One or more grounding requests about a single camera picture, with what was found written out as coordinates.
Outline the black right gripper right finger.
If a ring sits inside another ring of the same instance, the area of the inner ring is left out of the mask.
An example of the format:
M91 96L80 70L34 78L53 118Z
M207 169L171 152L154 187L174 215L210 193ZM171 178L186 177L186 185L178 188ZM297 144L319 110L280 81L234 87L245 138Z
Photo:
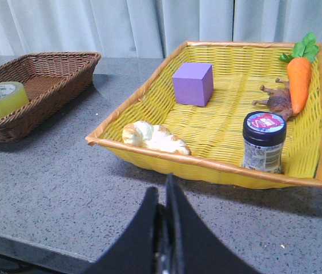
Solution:
M166 179L166 217L169 273L258 273L211 232L171 174Z

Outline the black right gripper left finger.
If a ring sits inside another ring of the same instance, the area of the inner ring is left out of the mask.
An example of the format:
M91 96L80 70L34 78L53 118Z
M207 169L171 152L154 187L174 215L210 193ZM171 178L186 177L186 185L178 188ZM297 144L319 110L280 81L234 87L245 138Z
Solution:
M163 210L158 190L148 188L138 211L119 239L84 273L157 273Z

